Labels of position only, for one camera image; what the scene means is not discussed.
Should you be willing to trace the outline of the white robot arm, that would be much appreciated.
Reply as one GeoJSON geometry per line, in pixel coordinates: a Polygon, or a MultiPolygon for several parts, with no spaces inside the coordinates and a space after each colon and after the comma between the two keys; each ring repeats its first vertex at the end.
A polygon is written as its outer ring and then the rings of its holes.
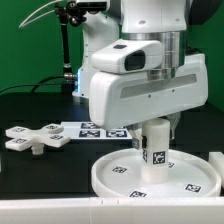
{"type": "Polygon", "coordinates": [[[122,37],[92,55],[90,119],[127,127],[136,149],[146,145],[148,121],[167,117],[174,136],[180,113],[207,100],[204,56],[187,56],[182,45],[193,1],[120,0],[122,37]]]}

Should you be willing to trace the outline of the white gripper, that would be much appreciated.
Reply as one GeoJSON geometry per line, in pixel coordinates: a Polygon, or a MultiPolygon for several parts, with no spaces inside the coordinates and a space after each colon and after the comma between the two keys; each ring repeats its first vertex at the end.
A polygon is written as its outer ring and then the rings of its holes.
{"type": "Polygon", "coordinates": [[[147,72],[97,72],[90,83],[89,115],[94,124],[105,130],[130,125],[132,146],[140,150],[142,125],[136,123],[168,115],[173,140],[180,111],[201,106],[207,98],[205,55],[194,54],[185,57],[185,64],[171,79],[150,80],[147,72]]]}

